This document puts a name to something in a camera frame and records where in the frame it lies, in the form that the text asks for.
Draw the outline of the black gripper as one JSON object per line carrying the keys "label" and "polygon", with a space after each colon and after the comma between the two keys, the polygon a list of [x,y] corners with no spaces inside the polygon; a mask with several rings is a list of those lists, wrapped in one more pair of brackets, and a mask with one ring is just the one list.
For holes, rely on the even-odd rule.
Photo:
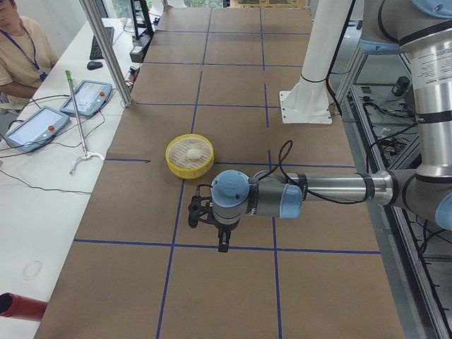
{"label": "black gripper", "polygon": [[237,228],[240,216],[233,218],[223,218],[213,216],[212,197],[192,196],[188,207],[188,224],[190,227],[197,227],[199,222],[213,225],[218,231],[218,251],[228,252],[230,247],[230,232]]}

